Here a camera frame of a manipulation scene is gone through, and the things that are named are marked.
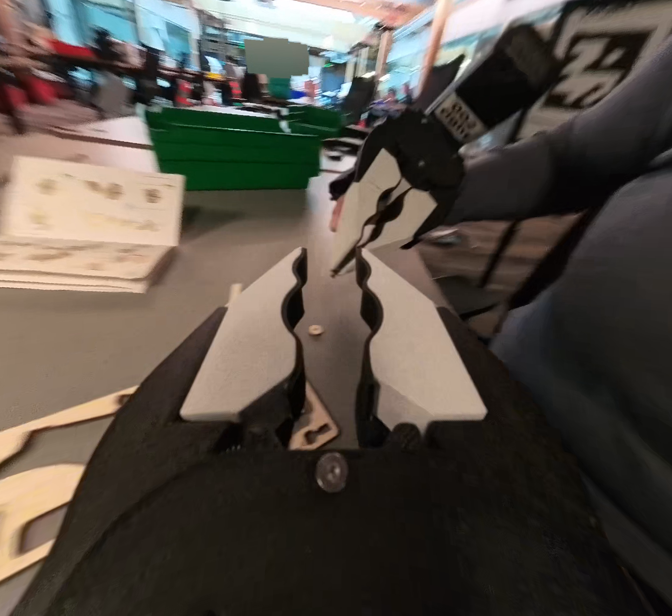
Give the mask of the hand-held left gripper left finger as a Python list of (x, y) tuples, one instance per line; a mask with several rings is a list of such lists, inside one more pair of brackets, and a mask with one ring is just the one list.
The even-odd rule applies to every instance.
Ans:
[(226, 308), (180, 409), (187, 421), (239, 421), (298, 362), (290, 299), (302, 299), (305, 248), (295, 248)]

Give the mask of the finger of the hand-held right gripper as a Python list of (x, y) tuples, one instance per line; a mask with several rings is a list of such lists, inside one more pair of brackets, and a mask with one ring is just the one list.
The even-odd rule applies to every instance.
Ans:
[(391, 204), (408, 191), (395, 157), (385, 149), (351, 183), (343, 196), (332, 246), (332, 275), (346, 271), (358, 249), (374, 239), (376, 227)]
[(366, 240), (366, 248), (374, 250), (392, 246), (399, 249), (408, 245), (437, 205), (429, 192), (415, 188), (407, 190), (377, 217)]

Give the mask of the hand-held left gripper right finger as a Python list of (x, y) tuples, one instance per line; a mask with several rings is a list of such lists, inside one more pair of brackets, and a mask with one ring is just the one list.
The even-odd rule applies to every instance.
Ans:
[(370, 327), (358, 399), (387, 430), (481, 421), (488, 410), (439, 308), (367, 250), (357, 252), (361, 315)]

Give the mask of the small wooden parts sheet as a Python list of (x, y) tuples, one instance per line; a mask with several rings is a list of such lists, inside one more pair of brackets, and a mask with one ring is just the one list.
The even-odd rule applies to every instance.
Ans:
[(288, 450), (315, 451), (334, 441), (340, 434), (340, 427), (307, 380), (304, 406), (292, 429)]

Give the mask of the person's right forearm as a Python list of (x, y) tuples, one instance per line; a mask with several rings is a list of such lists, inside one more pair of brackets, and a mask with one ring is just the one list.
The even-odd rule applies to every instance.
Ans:
[(596, 205), (671, 149), (671, 39), (595, 106), (467, 163), (443, 223), (521, 221)]

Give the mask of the stack of green plastic crates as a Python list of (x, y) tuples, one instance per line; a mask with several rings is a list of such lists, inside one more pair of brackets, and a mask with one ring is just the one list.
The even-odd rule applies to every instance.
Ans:
[(145, 122), (160, 171), (182, 175), (188, 191), (305, 191), (342, 125), (334, 110), (300, 105), (270, 115), (163, 107)]

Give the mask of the paper instruction booklet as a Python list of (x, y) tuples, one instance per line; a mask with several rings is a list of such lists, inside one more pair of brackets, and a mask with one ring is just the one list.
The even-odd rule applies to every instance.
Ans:
[(1, 195), (1, 288), (144, 294), (177, 249), (186, 178), (17, 156)]

